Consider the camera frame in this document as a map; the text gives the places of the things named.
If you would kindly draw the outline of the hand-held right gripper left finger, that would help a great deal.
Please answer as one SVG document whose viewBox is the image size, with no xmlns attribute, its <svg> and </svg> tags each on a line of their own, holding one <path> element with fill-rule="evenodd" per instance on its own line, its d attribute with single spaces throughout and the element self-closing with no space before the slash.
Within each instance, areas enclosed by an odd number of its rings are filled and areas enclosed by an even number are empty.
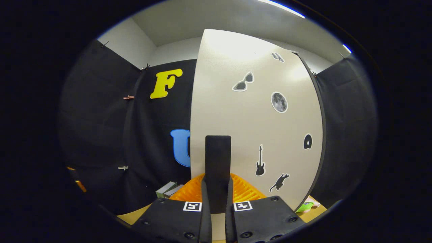
<svg viewBox="0 0 432 243">
<path fill-rule="evenodd" d="M 172 197 L 158 198 L 131 226 L 145 243 L 210 243 L 212 223 L 204 174 Z"/>
</svg>

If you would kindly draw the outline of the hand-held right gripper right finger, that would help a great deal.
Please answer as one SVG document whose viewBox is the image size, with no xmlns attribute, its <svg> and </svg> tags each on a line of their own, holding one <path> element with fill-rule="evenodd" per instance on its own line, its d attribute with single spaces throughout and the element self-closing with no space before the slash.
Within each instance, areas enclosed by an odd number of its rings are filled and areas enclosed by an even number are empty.
<svg viewBox="0 0 432 243">
<path fill-rule="evenodd" d="M 306 223 L 281 197 L 266 197 L 231 174 L 225 213 L 227 243 L 281 243 L 305 227 Z"/>
</svg>

